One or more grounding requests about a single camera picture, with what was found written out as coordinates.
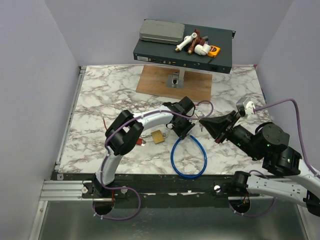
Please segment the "brass padlock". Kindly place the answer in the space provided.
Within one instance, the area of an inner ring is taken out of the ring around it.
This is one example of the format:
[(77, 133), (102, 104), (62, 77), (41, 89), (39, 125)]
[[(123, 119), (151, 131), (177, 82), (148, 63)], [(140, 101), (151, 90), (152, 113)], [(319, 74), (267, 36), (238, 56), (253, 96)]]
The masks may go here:
[(153, 131), (151, 136), (155, 144), (164, 142), (166, 138), (166, 134), (162, 133), (160, 130)]

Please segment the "wooden base board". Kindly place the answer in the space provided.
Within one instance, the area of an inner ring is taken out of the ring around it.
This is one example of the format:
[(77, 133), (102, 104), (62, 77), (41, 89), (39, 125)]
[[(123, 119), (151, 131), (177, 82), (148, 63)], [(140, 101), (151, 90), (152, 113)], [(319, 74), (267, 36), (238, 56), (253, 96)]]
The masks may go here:
[(211, 100), (213, 81), (211, 74), (186, 70), (181, 88), (167, 86), (170, 81), (169, 76), (179, 72), (174, 68), (145, 65), (136, 92), (176, 100), (188, 97), (193, 102)]

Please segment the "white pvc elbow fitting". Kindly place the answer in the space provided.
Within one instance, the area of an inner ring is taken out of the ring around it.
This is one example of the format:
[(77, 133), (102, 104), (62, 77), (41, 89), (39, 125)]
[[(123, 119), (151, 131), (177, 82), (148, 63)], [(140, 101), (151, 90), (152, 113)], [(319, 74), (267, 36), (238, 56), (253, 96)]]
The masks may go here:
[(206, 56), (211, 49), (212, 47), (208, 44), (203, 44), (203, 45), (197, 44), (194, 47), (194, 52), (200, 56)]

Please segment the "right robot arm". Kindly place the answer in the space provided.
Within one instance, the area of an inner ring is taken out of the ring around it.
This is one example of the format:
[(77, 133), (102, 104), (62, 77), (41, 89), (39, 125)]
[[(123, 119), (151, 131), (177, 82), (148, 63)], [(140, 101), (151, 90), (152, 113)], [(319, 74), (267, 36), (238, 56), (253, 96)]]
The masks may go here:
[(232, 111), (219, 117), (204, 117), (200, 124), (217, 144), (229, 141), (262, 168), (277, 177), (287, 177), (293, 184), (265, 179), (244, 171), (236, 171), (228, 186), (236, 196), (262, 194), (287, 200), (308, 212), (320, 215), (320, 180), (304, 163), (302, 155), (289, 146), (290, 135), (273, 122), (262, 123), (254, 133), (240, 124), (240, 114)]

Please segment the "red cable padlock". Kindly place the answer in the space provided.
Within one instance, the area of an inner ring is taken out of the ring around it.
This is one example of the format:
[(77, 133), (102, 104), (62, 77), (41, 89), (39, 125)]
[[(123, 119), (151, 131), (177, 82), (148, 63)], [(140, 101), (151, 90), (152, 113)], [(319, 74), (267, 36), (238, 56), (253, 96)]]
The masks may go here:
[[(105, 131), (107, 131), (108, 127), (106, 125), (105, 118), (103, 117), (102, 120), (103, 120)], [(138, 140), (136, 141), (136, 145), (138, 145), (138, 146), (144, 146), (145, 144), (146, 144), (146, 142), (141, 137), (139, 137)]]

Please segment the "blue cable lock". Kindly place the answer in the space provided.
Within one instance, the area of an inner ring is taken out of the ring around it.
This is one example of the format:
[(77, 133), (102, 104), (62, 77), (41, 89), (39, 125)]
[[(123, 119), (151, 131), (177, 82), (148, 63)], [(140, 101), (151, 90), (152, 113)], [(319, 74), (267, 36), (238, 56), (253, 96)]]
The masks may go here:
[(204, 149), (204, 147), (202, 146), (202, 144), (192, 135), (189, 135), (189, 137), (197, 144), (197, 146), (199, 147), (199, 149), (201, 150), (202, 152), (202, 155), (203, 155), (203, 167), (201, 169), (201, 171), (197, 174), (184, 174), (182, 172), (180, 172), (176, 165), (175, 165), (175, 161), (174, 161), (174, 154), (175, 154), (175, 150), (178, 146), (178, 144), (182, 141), (181, 138), (179, 138), (173, 145), (172, 149), (171, 149), (171, 153), (170, 153), (170, 162), (171, 162), (171, 166), (173, 168), (173, 170), (182, 178), (184, 179), (191, 179), (191, 180), (194, 180), (194, 179), (197, 179), (199, 178), (200, 176), (202, 176), (202, 174), (205, 172), (206, 168), (207, 168), (207, 165), (208, 165), (208, 157), (207, 157), (207, 153)]

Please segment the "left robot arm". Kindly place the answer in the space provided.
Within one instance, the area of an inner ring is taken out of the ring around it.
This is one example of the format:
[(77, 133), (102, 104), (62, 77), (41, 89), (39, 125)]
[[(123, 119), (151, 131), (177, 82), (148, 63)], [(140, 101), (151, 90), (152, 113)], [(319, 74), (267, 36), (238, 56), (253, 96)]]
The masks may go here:
[(121, 159), (134, 149), (144, 131), (171, 125), (171, 130), (183, 140), (195, 126), (189, 115), (195, 109), (196, 105), (185, 96), (179, 102), (165, 102), (156, 110), (135, 114), (123, 110), (105, 132), (107, 154), (92, 180), (93, 191), (101, 198), (110, 194), (110, 183), (115, 180)]

